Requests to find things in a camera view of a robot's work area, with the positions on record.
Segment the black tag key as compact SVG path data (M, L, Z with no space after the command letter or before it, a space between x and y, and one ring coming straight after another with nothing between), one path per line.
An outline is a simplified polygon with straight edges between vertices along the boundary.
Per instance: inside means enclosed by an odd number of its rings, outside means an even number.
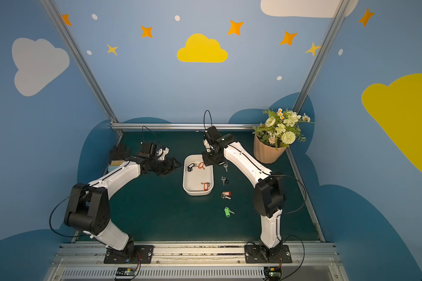
M187 171L192 172L193 168L196 166L196 163L191 163L187 166Z

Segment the black head key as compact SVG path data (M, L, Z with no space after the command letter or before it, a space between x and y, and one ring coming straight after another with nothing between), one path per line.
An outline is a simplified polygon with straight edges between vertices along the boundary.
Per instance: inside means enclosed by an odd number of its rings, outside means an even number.
M222 176L221 180L222 180L223 186L225 186L225 184L228 184L229 182L224 176Z

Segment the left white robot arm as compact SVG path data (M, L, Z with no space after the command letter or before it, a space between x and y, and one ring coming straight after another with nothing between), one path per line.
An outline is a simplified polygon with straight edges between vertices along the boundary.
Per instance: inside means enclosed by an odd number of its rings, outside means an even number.
M111 221L110 199L130 181L143 173L167 175L181 167L175 158L164 160L130 158L115 170L88 184L76 184L70 194L64 223L92 236L115 251L125 251L130 236Z

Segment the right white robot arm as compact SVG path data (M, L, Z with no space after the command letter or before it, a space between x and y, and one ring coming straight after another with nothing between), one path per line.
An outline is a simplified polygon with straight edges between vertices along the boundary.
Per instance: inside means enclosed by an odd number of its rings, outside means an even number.
M261 219L260 250L268 257L281 249L281 215L287 199L284 175L274 173L251 156L236 138L221 135L214 127L204 132L206 166L231 162L254 188L253 204Z

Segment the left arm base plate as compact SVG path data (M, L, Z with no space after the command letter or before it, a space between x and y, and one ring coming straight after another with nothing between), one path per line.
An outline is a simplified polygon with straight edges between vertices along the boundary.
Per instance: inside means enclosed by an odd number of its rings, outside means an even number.
M153 245L131 245L122 251L106 250L104 264L149 264L153 257Z

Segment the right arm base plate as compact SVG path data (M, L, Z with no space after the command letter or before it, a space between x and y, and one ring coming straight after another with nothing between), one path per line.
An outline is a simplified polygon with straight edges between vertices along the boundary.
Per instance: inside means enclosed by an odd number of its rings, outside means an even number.
M292 256L287 245L278 244L269 249L263 245L246 244L244 246L246 263L292 263Z

